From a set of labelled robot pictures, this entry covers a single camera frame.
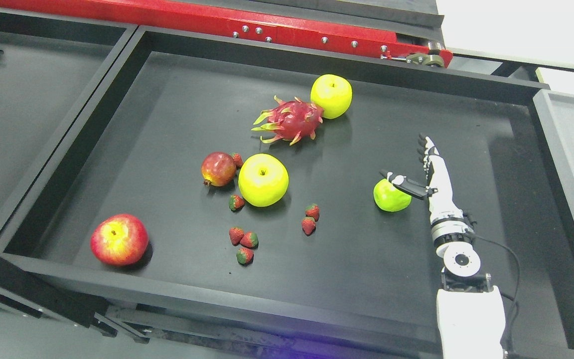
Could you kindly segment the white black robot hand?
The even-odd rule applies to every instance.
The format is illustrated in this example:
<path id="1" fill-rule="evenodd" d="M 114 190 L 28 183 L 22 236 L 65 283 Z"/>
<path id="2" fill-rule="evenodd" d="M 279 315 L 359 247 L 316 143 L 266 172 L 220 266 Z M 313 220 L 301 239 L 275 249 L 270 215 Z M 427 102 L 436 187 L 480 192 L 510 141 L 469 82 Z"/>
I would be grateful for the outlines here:
<path id="1" fill-rule="evenodd" d="M 432 230 L 447 234 L 467 232 L 469 225 L 464 220 L 464 212 L 453 202 L 453 189 L 444 157 L 429 136 L 420 134 L 418 143 L 425 184 L 391 171 L 381 170 L 380 175 L 403 193 L 428 202 Z"/>

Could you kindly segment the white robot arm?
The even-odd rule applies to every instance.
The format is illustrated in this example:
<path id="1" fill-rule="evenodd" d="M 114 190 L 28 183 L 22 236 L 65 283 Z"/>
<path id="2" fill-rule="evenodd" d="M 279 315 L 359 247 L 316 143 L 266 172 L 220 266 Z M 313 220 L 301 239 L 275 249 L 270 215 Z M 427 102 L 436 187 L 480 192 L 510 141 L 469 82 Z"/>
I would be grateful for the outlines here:
<path id="1" fill-rule="evenodd" d="M 477 236 L 461 211 L 430 216 L 435 252 L 442 260 L 436 294 L 437 326 L 444 359 L 507 359 L 516 295 L 493 284 L 474 248 Z"/>

